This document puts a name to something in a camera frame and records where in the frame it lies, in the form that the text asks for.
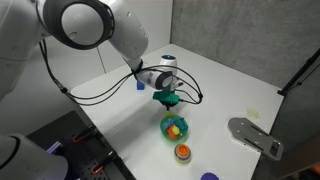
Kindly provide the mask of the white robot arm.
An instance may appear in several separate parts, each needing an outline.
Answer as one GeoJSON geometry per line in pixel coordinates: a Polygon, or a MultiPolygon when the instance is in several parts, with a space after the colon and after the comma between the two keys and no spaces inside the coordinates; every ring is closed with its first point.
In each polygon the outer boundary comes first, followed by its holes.
{"type": "MultiPolygon", "coordinates": [[[[89,50],[108,41],[138,81],[157,90],[177,87],[177,63],[164,55],[156,67],[141,59],[148,37],[124,0],[0,0],[0,94],[16,86],[34,47],[52,36],[62,44],[89,50]]],[[[26,136],[0,137],[0,180],[64,180],[67,160],[26,136]]]]}

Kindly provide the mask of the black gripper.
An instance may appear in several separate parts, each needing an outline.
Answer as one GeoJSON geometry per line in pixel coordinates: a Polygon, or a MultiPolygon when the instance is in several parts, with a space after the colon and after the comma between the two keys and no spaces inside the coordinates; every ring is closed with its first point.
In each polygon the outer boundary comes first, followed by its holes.
{"type": "Polygon", "coordinates": [[[162,103],[163,106],[166,108],[167,111],[169,111],[172,107],[173,107],[173,104],[172,103],[162,103]]]}

